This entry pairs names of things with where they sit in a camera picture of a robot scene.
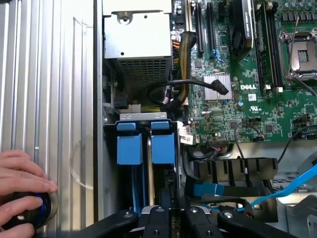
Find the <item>person's left hand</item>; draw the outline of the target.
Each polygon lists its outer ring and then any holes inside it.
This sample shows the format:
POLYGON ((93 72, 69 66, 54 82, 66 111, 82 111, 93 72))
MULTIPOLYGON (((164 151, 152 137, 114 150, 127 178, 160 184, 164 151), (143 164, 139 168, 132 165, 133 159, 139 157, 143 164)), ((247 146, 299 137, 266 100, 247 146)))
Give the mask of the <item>person's left hand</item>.
POLYGON ((14 201, 6 200, 15 192, 53 193, 57 184, 48 180, 44 171, 20 150, 0 154, 0 225, 13 216, 39 208, 43 201, 36 196, 26 196, 14 201))

